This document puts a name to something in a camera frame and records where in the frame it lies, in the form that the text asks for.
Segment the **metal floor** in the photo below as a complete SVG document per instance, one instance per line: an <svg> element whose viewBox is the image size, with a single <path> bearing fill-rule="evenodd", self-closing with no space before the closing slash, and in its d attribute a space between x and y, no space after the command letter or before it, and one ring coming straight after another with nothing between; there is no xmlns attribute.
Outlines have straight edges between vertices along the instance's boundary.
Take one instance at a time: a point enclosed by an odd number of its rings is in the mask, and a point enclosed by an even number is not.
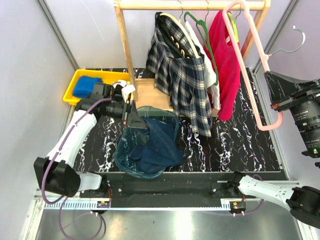
<svg viewBox="0 0 320 240"><path fill-rule="evenodd" d="M257 207L248 202L248 210ZM58 210L45 209L38 240L65 240L58 225ZM65 226L83 214L82 210L63 210ZM106 223L97 240L300 240L301 234L289 211L264 202L256 212L246 216L217 216L200 211L107 211ZM100 225L93 215L84 216L65 229L77 240L93 236Z"/></svg>

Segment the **green hanger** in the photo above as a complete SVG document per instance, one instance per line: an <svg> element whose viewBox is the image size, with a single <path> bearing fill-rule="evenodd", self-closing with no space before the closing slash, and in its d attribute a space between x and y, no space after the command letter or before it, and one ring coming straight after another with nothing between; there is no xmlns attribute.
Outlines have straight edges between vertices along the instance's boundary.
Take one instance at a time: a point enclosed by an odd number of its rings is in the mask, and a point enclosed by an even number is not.
<svg viewBox="0 0 320 240"><path fill-rule="evenodd" d="M210 56L211 56L211 59L212 59L212 62L213 62L214 71L215 71L215 75L216 75L214 85L217 86L219 84L218 69L217 69L217 66L216 66L216 61L215 61L215 58L214 58L214 54L212 53L212 49L211 49L210 43L208 44L209 33L208 33L208 29L207 29L206 23L203 20L197 20L189 11L185 12L185 14L184 14L184 17L183 17L184 18L184 22L186 22L186 16L187 15L189 15L195 21L196 29L198 30L198 32L199 32L199 34L200 34L200 36L201 36L201 38L202 38L202 40L204 42L204 45L205 45L206 49L208 49L209 52L210 52ZM198 25L200 25L203 28L206 39L202 35Z"/></svg>
<svg viewBox="0 0 320 240"><path fill-rule="evenodd" d="M238 43L239 42L239 36L238 36L238 30L237 30L237 25L236 25L236 20L234 19L234 17L232 16L231 12L228 12L228 16L230 18L232 27L233 27L233 32L235 35L235 40Z"/></svg>

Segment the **yellow plastic bin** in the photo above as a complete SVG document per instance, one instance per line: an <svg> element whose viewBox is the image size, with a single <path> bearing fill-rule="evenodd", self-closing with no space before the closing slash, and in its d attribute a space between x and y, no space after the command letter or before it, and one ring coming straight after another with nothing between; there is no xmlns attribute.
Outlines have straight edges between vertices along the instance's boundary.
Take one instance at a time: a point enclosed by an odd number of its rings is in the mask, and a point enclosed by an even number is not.
<svg viewBox="0 0 320 240"><path fill-rule="evenodd" d="M115 71L96 71L96 70L86 70L78 69L75 71L73 78L63 96L63 101L69 103L70 105L76 105L81 98L72 95L78 79L82 76L87 76L91 78L101 78L103 83L112 84L118 80L125 80L130 82L129 73L126 72L115 72Z"/></svg>

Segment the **red garment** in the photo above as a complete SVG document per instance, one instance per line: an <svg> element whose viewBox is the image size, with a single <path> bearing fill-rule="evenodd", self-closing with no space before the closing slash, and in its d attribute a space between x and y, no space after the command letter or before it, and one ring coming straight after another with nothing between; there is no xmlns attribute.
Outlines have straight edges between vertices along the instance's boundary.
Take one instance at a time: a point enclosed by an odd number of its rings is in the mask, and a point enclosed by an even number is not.
<svg viewBox="0 0 320 240"><path fill-rule="evenodd" d="M213 52L216 68L219 76L220 104L221 109L218 112L218 118L222 121L228 121L233 114L234 104L240 87L240 66L230 39L222 11L219 11L210 27L209 39ZM210 52L203 46L204 51L214 68Z"/></svg>

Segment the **dark blue cloth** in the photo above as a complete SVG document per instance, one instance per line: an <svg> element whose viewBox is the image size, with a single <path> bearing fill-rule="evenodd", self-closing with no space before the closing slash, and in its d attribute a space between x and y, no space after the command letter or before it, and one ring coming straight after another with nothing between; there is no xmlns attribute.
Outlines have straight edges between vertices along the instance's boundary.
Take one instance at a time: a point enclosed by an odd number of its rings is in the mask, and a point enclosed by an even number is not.
<svg viewBox="0 0 320 240"><path fill-rule="evenodd" d="M94 90L95 83L102 83L99 77L81 76L76 83L72 95L77 98L85 98Z"/></svg>
<svg viewBox="0 0 320 240"><path fill-rule="evenodd" d="M154 174L166 167L182 165L184 155L176 147L174 126L152 118L142 118L149 128L148 132L141 131L141 135L147 137L139 137L145 139L145 143L136 146L128 156L138 161L139 170Z"/></svg>

